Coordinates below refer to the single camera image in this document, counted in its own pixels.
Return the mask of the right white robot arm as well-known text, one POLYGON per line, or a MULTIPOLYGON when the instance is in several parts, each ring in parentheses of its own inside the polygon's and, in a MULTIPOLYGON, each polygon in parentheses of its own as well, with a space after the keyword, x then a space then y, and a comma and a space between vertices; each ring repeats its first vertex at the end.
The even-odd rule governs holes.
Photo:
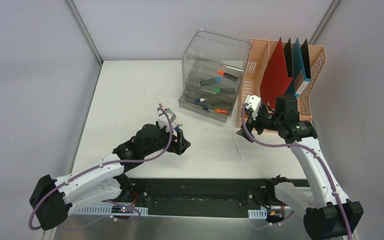
POLYGON ((364 209, 359 201, 352 201, 336 180, 320 147, 317 132, 312 123, 301 120, 297 98, 279 95, 275 108, 262 103, 260 97, 248 95, 240 109, 241 128, 238 135, 249 142, 256 142, 265 130, 275 131, 283 139, 282 147, 290 149, 298 160, 312 197, 307 196, 286 177, 276 176, 256 203, 269 207, 283 203, 300 216, 308 236, 313 240, 337 237, 353 238, 364 209))

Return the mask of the small blue cap bottle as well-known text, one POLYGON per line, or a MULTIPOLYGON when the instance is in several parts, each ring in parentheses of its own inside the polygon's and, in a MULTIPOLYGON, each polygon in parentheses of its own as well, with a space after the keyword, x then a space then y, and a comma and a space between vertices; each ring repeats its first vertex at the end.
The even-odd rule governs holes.
POLYGON ((206 99, 205 98, 195 98, 194 99, 194 102, 195 103, 202 103, 202 102, 204 102, 206 99))

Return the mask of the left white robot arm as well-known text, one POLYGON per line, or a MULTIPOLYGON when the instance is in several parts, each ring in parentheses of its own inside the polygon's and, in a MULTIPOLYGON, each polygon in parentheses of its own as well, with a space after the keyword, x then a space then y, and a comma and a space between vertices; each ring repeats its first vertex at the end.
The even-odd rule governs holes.
POLYGON ((42 176, 29 198, 32 207, 29 229, 53 229, 74 211, 94 202, 129 201, 133 189, 119 181, 123 174, 166 152, 180 156, 190 146, 179 127, 145 124, 98 162, 64 176, 42 176))

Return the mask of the orange highlighter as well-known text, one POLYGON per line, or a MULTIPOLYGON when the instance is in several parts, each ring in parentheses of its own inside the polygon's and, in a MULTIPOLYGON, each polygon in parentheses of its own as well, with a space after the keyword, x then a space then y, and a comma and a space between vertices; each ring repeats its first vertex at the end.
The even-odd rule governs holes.
POLYGON ((238 77, 233 75, 233 74, 230 74, 230 73, 227 73, 225 71, 222 71, 222 70, 218 70, 217 73, 221 76, 223 76, 224 78, 227 78, 233 82, 237 82, 238 81, 238 77))

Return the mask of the red folder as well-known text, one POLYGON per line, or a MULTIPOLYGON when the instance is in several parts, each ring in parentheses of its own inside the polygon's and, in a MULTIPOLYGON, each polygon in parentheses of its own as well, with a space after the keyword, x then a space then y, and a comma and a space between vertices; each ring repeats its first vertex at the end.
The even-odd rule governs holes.
POLYGON ((264 70, 260 84, 261 102, 276 108, 276 97, 286 93, 293 80, 291 40, 279 39, 264 70))

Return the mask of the green highlighter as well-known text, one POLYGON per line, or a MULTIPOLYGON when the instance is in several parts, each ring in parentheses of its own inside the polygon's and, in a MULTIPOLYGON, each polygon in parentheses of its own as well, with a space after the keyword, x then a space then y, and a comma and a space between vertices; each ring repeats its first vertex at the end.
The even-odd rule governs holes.
POLYGON ((234 94, 234 88, 213 88, 212 91, 217 94, 234 94))

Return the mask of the blue black marker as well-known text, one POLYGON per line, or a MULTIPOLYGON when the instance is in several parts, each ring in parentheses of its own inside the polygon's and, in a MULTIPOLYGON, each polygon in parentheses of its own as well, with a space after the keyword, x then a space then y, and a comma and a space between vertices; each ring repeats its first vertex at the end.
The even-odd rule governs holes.
POLYGON ((221 81, 222 81, 222 77, 218 76, 218 77, 212 77, 212 78, 201 80, 199 84, 200 86, 206 86, 206 85, 219 83, 221 81))

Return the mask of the clear grey drawer box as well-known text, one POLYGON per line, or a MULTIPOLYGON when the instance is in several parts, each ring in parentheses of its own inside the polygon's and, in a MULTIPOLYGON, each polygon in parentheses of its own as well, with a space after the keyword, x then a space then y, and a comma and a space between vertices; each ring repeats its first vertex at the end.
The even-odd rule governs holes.
POLYGON ((183 53, 183 91, 178 99, 179 106, 225 123, 232 116, 238 90, 245 77, 251 48, 252 43, 249 38, 199 29, 183 53), (238 81, 231 81, 218 74, 218 71, 237 76, 238 81), (200 81, 215 77, 222 77, 222 80, 200 86, 200 81), (235 93, 215 93, 213 88, 235 89, 235 93), (205 98, 203 103, 206 103, 209 111, 202 108, 202 102, 195 102, 198 98, 205 98), (228 114, 216 113, 215 109, 225 109, 228 114))

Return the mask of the teal notebook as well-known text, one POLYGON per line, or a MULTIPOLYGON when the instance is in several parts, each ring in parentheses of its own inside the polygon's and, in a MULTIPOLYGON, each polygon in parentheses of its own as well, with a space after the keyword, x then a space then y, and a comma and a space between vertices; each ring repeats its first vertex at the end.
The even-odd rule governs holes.
POLYGON ((299 38, 296 38, 291 48, 291 57, 293 75, 286 93, 294 95, 298 99, 312 80, 307 39, 305 39, 303 43, 300 43, 299 38))

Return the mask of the small red-orange marker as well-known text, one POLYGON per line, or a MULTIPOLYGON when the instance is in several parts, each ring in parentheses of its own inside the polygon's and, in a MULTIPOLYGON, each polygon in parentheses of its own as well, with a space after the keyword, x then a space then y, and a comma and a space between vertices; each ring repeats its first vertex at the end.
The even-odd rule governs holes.
POLYGON ((226 109, 220 109, 220 108, 216 108, 214 110, 216 113, 218 114, 222 114, 222 115, 227 115, 228 114, 228 111, 226 109))

